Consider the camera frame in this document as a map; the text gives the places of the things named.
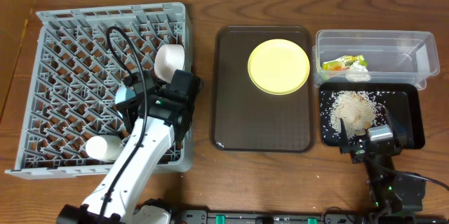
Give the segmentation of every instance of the black dish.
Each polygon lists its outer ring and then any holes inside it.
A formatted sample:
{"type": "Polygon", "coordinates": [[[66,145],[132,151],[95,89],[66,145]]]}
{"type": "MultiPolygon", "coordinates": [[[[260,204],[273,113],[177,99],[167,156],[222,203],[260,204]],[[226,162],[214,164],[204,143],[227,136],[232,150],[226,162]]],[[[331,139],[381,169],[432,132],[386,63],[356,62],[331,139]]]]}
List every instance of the black dish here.
{"type": "MultiPolygon", "coordinates": [[[[332,107],[332,93],[339,91],[366,91],[369,96],[376,96],[376,101],[383,103],[407,131],[408,142],[406,149],[420,149],[424,147],[424,128],[422,126],[420,99],[417,89],[411,84],[375,84],[375,83],[324,83],[319,88],[320,102],[320,131],[321,140],[329,146],[338,147],[340,137],[337,131],[330,126],[330,116],[327,111],[332,107]]],[[[354,144],[360,137],[356,136],[349,141],[354,144]]]]}

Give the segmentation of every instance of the gray dish rack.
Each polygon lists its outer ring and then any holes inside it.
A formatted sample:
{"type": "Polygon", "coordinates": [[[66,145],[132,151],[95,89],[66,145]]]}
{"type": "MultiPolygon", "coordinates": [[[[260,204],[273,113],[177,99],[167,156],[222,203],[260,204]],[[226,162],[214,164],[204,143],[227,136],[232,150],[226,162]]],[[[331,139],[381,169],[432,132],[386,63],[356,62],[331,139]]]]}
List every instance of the gray dish rack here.
{"type": "MultiPolygon", "coordinates": [[[[43,23],[29,87],[15,168],[24,179],[72,178],[107,173],[112,164],[89,158],[86,141],[114,134],[126,144],[128,134],[114,109],[114,97],[126,74],[107,49],[105,30],[116,25],[151,70],[158,49],[182,44],[185,68],[193,58],[192,24],[181,3],[81,8],[36,13],[43,23]]],[[[112,34],[112,45],[125,65],[136,71],[126,42],[112,34]]],[[[193,159],[192,129],[174,144],[156,173],[184,172],[193,159]]]]}

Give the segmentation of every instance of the black tray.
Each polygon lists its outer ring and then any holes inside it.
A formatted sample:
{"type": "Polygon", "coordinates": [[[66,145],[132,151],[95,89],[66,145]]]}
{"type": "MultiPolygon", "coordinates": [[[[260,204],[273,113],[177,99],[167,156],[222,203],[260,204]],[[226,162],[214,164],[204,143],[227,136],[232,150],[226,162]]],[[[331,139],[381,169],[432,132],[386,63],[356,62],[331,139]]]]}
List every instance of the black tray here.
{"type": "MultiPolygon", "coordinates": [[[[372,92],[369,96],[375,95],[375,101],[383,103],[392,117],[406,130],[408,142],[404,148],[420,149],[424,147],[425,138],[424,128],[422,126],[420,99],[417,89],[413,85],[332,82],[324,83],[319,88],[321,140],[326,145],[338,147],[340,143],[340,137],[335,135],[337,131],[330,126],[330,116],[327,116],[328,114],[326,113],[332,107],[332,93],[338,91],[372,92]]],[[[358,136],[352,138],[349,144],[357,142],[359,138],[358,136]]]]}
{"type": "Polygon", "coordinates": [[[217,36],[211,140],[219,150],[304,152],[313,145],[311,73],[288,95],[265,93],[248,75],[251,52],[270,39],[295,42],[311,61],[303,27],[226,27],[217,36]]]}

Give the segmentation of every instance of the white mug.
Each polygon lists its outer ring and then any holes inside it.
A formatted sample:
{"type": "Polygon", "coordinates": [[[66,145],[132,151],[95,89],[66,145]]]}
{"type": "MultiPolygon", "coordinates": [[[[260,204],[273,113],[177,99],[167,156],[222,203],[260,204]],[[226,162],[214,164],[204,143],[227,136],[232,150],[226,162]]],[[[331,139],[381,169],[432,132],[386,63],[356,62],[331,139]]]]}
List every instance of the white mug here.
{"type": "Polygon", "coordinates": [[[119,158],[123,149],[120,144],[118,136],[93,136],[86,143],[86,152],[94,159],[113,162],[119,158]]]}
{"type": "Polygon", "coordinates": [[[156,54],[154,60],[154,73],[156,77],[171,82],[175,70],[184,70],[185,52],[182,45],[163,45],[156,54]]]}

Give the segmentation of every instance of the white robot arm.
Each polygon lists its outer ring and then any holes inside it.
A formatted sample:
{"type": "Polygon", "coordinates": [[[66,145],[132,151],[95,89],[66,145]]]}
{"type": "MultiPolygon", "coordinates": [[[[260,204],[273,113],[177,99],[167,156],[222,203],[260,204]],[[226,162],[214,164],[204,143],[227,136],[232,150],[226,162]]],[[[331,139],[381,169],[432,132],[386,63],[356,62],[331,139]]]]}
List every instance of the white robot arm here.
{"type": "MultiPolygon", "coordinates": [[[[134,223],[132,217],[139,196],[158,161],[171,147],[175,139],[173,125],[167,126],[164,123],[165,121],[162,119],[147,118],[146,134],[142,146],[131,159],[129,165],[115,185],[105,211],[105,217],[110,218],[115,213],[122,216],[121,222],[134,223]]],[[[115,161],[111,171],[105,176],[105,179],[103,179],[92,194],[83,201],[83,204],[88,205],[88,211],[90,213],[100,214],[104,195],[109,189],[112,180],[123,166],[123,163],[133,151],[140,137],[142,124],[143,119],[138,119],[135,122],[133,132],[119,158],[115,161]]]]}
{"type": "Polygon", "coordinates": [[[155,86],[158,85],[151,81],[150,73],[147,72],[145,77],[151,84],[148,84],[145,90],[148,93],[148,116],[139,148],[135,150],[144,124],[144,105],[141,105],[144,102],[142,95],[144,90],[140,79],[135,77],[139,81],[132,86],[121,88],[125,94],[120,94],[119,89],[117,96],[123,98],[118,99],[116,96],[117,110],[122,114],[128,132],[131,132],[126,146],[114,162],[111,171],[92,194],[87,196],[79,208],[65,205],[57,223],[166,224],[170,221],[170,214],[167,211],[154,206],[145,206],[138,214],[133,214],[140,194],[159,160],[173,143],[181,141],[189,130],[201,80],[192,73],[176,70],[170,85],[157,88],[155,86]],[[125,166],[126,160],[130,157],[128,165],[125,166]],[[116,184],[106,203],[105,195],[114,179],[116,184]]]}

